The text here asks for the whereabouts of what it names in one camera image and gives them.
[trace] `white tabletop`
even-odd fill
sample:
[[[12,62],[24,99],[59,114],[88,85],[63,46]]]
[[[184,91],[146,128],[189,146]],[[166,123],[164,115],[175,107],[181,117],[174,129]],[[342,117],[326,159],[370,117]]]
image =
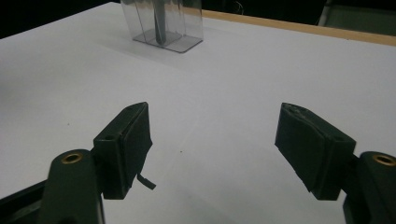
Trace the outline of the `white tabletop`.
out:
[[[149,104],[151,148],[107,223],[345,223],[274,146],[279,108],[309,108],[396,155],[396,48],[204,19],[178,54],[133,42],[118,4],[0,40],[0,197],[47,177],[127,105]]]

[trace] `white table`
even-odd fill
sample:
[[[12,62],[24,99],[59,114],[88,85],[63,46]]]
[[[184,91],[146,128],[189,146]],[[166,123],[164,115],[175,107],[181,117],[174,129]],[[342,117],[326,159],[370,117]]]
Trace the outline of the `white table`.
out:
[[[47,177],[127,105],[149,104],[154,146],[107,223],[345,223],[274,146],[282,102],[396,155],[396,48],[204,19],[185,54],[132,42],[103,5],[0,40],[0,197]]]

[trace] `transparent box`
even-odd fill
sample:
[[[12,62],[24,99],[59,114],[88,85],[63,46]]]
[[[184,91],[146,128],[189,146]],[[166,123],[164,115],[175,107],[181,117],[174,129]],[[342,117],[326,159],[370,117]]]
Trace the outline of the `transparent box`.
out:
[[[204,40],[201,0],[121,0],[132,39],[186,52]]]

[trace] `clear plastic container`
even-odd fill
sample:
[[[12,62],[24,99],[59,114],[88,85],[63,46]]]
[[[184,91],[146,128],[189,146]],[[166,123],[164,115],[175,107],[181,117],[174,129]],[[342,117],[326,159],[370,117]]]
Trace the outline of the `clear plastic container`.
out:
[[[132,39],[186,52],[204,40],[201,0],[121,0]]]

